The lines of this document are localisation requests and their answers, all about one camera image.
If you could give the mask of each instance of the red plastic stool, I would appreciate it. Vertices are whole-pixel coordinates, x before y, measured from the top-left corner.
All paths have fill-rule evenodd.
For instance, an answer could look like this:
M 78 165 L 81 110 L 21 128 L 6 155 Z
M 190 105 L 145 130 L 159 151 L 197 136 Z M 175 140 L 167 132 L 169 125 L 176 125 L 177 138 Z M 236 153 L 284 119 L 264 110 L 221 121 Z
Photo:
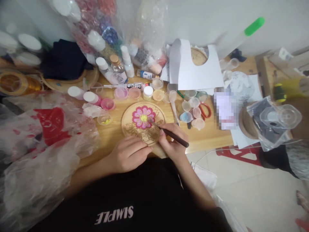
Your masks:
M 216 153 L 217 153 L 218 156 L 223 155 L 223 156 L 226 156 L 226 157 L 229 157 L 229 158 L 232 158 L 232 159 L 236 159 L 236 160 L 240 160 L 240 161 L 247 162 L 247 163 L 250 163 L 250 164 L 262 166 L 261 163 L 260 163 L 260 159 L 258 157 L 260 147 L 251 148 L 251 147 L 256 147 L 256 146 L 260 146 L 260 143 L 255 143 L 255 144 L 250 145 L 248 147 L 245 147 L 243 149 L 237 149 L 238 148 L 237 146 L 235 146 L 235 149 L 233 149 L 233 148 L 231 149 L 230 147 L 222 147 L 222 149 L 231 149 L 231 150 L 217 150 Z M 240 153 L 234 155 L 231 152 L 232 150 L 240 151 Z M 244 155 L 249 154 L 249 153 L 254 154 L 257 159 L 252 160 L 252 159 L 248 159 L 248 158 L 243 157 Z

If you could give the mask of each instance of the small plastic cup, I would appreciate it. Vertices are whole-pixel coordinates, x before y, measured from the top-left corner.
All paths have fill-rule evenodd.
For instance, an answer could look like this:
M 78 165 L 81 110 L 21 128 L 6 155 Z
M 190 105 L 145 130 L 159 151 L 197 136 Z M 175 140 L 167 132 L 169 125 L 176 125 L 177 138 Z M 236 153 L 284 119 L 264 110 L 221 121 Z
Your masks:
M 177 91 L 177 90 L 178 90 L 178 85 L 177 85 L 177 84 L 171 84 L 171 83 L 169 83 L 169 84 L 167 85 L 167 91 L 169 92 L 169 91 L 172 91 L 172 90 Z
M 188 123 L 192 121 L 193 116 L 189 112 L 184 112 L 180 115 L 179 119 L 185 123 Z
M 164 82 L 160 78 L 155 78 L 152 80 L 152 87 L 154 90 L 156 89 L 162 89 L 164 85 Z
M 114 103 L 113 99 L 110 98 L 104 98 L 101 102 L 101 107 L 104 110 L 113 110 L 116 108 L 116 105 Z
M 141 90 L 136 87 L 132 87 L 129 89 L 129 97 L 132 99 L 138 99 L 141 96 Z
M 188 101 L 190 98 L 195 97 L 196 94 L 197 94 L 196 90 L 186 90 L 184 92 L 184 98 L 185 98 L 185 100 Z
M 191 106 L 186 100 L 184 100 L 181 105 L 185 112 L 189 112 L 191 110 Z
M 202 111 L 200 108 L 193 108 L 193 117 L 200 118 L 202 115 Z
M 98 123 L 101 125 L 101 126 L 107 126 L 108 124 L 110 124 L 112 122 L 112 118 L 110 116 L 110 114 L 104 114 L 104 115 L 101 115 L 97 118 L 97 121 Z
M 164 102 L 164 103 L 171 103 L 171 101 L 170 101 L 170 92 L 166 92 L 166 93 L 164 94 L 163 102 Z
M 116 88 L 114 91 L 114 96 L 115 96 L 115 99 L 119 101 L 124 101 L 128 99 L 129 94 L 128 94 L 127 88 L 123 88 L 123 87 Z
M 200 105 L 200 101 L 198 98 L 193 97 L 189 100 L 189 104 L 192 108 L 197 108 Z
M 205 122 L 201 118 L 194 119 L 191 124 L 193 127 L 198 129 L 199 131 L 205 127 Z
M 155 100 L 155 101 L 162 101 L 163 98 L 164 98 L 164 91 L 163 90 L 160 90 L 160 89 L 157 89 L 154 91 L 153 95 L 152 95 L 152 98 Z
M 200 102 L 205 102 L 208 98 L 208 94 L 205 91 L 201 91 L 197 94 L 197 98 Z

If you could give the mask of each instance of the plastic spoon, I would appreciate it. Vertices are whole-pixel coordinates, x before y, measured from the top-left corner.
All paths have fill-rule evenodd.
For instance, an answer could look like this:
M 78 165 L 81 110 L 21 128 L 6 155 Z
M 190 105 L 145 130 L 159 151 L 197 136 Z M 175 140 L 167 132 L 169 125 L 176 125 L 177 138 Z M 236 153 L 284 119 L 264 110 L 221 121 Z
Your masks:
M 170 91 L 170 102 L 171 102 L 173 113 L 174 113 L 174 121 L 178 126 L 180 126 L 177 113 L 176 113 L 176 106 L 175 106 L 176 98 L 177 98 L 176 91 L 174 90 Z

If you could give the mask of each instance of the round wooden plaque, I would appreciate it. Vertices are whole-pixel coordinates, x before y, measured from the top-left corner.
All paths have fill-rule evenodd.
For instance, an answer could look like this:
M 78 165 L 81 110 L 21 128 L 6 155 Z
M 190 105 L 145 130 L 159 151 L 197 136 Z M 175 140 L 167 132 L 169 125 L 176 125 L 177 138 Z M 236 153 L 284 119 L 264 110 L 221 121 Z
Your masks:
M 155 123 L 165 124 L 165 115 L 159 106 L 148 101 L 134 103 L 122 116 L 123 134 L 126 137 L 130 135 L 140 137 L 149 146 L 156 144 L 160 137 L 160 130 L 156 125 L 148 123 L 153 116 Z

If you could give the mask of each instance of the person's right hand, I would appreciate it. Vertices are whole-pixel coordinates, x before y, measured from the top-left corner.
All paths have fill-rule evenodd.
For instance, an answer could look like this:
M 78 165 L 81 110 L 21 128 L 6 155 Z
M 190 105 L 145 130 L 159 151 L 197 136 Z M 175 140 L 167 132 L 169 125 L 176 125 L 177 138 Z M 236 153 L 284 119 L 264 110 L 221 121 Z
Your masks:
M 189 136 L 177 124 L 168 123 L 160 125 L 160 127 L 173 132 L 175 135 L 189 142 Z M 163 130 L 160 130 L 159 142 L 173 162 L 187 158 L 185 154 L 186 148 L 175 140 L 172 142 L 167 141 L 166 134 Z

